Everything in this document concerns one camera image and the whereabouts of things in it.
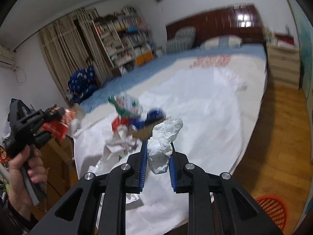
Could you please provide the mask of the person's left hand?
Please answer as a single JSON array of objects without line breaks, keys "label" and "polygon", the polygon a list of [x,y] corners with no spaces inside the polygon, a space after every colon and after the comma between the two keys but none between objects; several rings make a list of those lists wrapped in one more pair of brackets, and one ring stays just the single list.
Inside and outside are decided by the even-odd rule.
[{"label": "person's left hand", "polygon": [[25,188],[21,167],[28,162],[30,169],[27,171],[33,183],[47,183],[47,172],[43,166],[41,152],[38,149],[31,151],[27,145],[14,159],[9,163],[9,184],[10,190],[8,200],[13,208],[26,220],[30,221],[32,200]]}]

